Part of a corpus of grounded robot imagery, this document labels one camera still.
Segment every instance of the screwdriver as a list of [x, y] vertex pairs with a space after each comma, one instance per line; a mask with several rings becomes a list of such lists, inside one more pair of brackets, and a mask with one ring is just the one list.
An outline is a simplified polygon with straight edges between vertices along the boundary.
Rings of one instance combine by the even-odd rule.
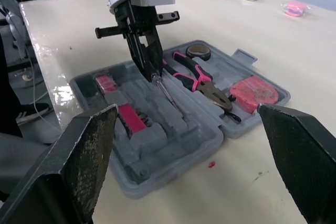
[[167, 89], [162, 83], [162, 78], [158, 74], [153, 74], [152, 81], [163, 91], [163, 93], [166, 95], [170, 103], [181, 113], [182, 118], [184, 118], [182, 111], [178, 108], [176, 103], [174, 102], [173, 98], [168, 93]]

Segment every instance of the pink tool handle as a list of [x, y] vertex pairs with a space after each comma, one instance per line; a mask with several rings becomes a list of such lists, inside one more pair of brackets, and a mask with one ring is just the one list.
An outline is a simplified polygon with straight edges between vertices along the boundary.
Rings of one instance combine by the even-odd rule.
[[187, 76], [186, 74], [177, 72], [175, 69], [169, 66], [165, 60], [163, 60], [163, 68], [167, 70], [167, 72], [170, 73], [173, 77], [180, 80], [184, 87], [186, 87], [192, 92], [196, 90], [198, 81], [195, 78], [191, 76]]
[[174, 52], [173, 54], [174, 60], [181, 63], [185, 67], [191, 70], [191, 72], [195, 75], [198, 82], [202, 81], [212, 81], [211, 74], [207, 73], [196, 61], [190, 59], [186, 55], [180, 52]]
[[125, 104], [119, 106], [119, 114], [124, 123], [129, 127], [132, 134], [142, 131], [146, 128], [146, 125], [142, 122], [140, 117], [131, 105]]
[[97, 76], [95, 80], [103, 94], [111, 93], [117, 90], [114, 80], [106, 74]]

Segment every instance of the red stain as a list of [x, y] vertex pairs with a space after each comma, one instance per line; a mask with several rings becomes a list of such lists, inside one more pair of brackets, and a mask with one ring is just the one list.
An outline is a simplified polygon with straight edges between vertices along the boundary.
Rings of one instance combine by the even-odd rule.
[[212, 168], [212, 167], [214, 167], [216, 165], [216, 162], [215, 161], [212, 161], [212, 162], [210, 162], [209, 164], [208, 164], [208, 167], [209, 168]]

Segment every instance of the pink object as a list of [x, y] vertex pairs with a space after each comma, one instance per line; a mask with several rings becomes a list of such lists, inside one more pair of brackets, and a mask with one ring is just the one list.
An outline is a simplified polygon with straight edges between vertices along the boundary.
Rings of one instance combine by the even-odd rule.
[[290, 1], [283, 6], [285, 13], [292, 17], [301, 17], [304, 14], [307, 5], [298, 1]]
[[212, 168], [212, 167], [214, 167], [216, 165], [216, 162], [215, 161], [212, 161], [212, 162], [210, 162], [209, 164], [208, 164], [208, 167], [209, 168]]
[[[103, 94], [111, 93], [117, 90], [116, 83], [108, 75], [104, 74], [101, 76], [97, 76], [95, 79]], [[142, 120], [137, 115], [136, 111], [134, 110], [134, 108], [132, 108], [131, 105], [124, 104], [119, 106], [119, 114], [123, 123], [127, 125], [132, 134], [146, 128], [146, 125], [142, 122]]]
[[194, 81], [193, 87], [191, 89], [191, 92], [195, 92], [196, 91], [197, 85], [198, 85], [198, 81], [195, 78], [192, 78], [191, 76], [187, 76], [186, 74], [179, 73], [179, 72], [173, 74], [173, 77], [177, 78], [177, 76], [184, 76], [184, 77], [187, 77], [188, 79]]
[[256, 76], [234, 84], [229, 94], [235, 97], [235, 103], [248, 113], [253, 113], [259, 103], [275, 104], [279, 99], [278, 92]]
[[[180, 52], [174, 52], [174, 53], [173, 53], [173, 58], [174, 58], [174, 59], [175, 59], [176, 55], [179, 55], [179, 56], [181, 56], [181, 57], [183, 57], [183, 58], [187, 58], [186, 55], [184, 55], [184, 54], [182, 54], [182, 53], [180, 53]], [[207, 76], [207, 75], [204, 74], [204, 72], [203, 72], [204, 70], [200, 67], [199, 64], [197, 64], [196, 61], [193, 61], [193, 60], [190, 59], [190, 58], [188, 58], [188, 60], [192, 61], [193, 66], [191, 66], [191, 68], [194, 67], [195, 70], [197, 71], [197, 73], [199, 74], [198, 77], [196, 76], [196, 79], [198, 80], [199, 83], [201, 83], [202, 81], [210, 81], [210, 82], [212, 82], [212, 79], [211, 79], [209, 76]]]
[[106, 74], [102, 76], [97, 76], [96, 82], [103, 94], [107, 94], [117, 90], [114, 80]]
[[142, 122], [131, 105], [125, 104], [119, 106], [119, 114], [133, 134], [146, 128], [146, 125]]

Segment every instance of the gray tool case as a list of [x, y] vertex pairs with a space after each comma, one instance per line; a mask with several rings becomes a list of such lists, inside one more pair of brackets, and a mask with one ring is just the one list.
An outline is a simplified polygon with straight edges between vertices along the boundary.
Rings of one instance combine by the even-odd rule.
[[[213, 76], [215, 87], [228, 94], [229, 88], [250, 76], [270, 84], [279, 94], [278, 105], [290, 99], [288, 91], [256, 73], [251, 64], [257, 58], [237, 50], [229, 56], [204, 41], [192, 41], [164, 52], [164, 59], [176, 71], [193, 77], [191, 71], [173, 60], [172, 54], [185, 54], [190, 45], [203, 44], [211, 49], [210, 60], [193, 58]], [[109, 76], [117, 92], [103, 94], [95, 78]], [[199, 91], [191, 92], [175, 77], [163, 71], [163, 83], [183, 115], [170, 104], [157, 86], [148, 83], [133, 61], [86, 73], [70, 81], [70, 86], [84, 110], [116, 103], [131, 105], [146, 128], [131, 133], [118, 119], [109, 167], [121, 190], [130, 198], [141, 198], [167, 184], [197, 163], [206, 160], [220, 147], [224, 136], [238, 138], [261, 122], [256, 113], [248, 113], [233, 102], [237, 123], [211, 103]]]

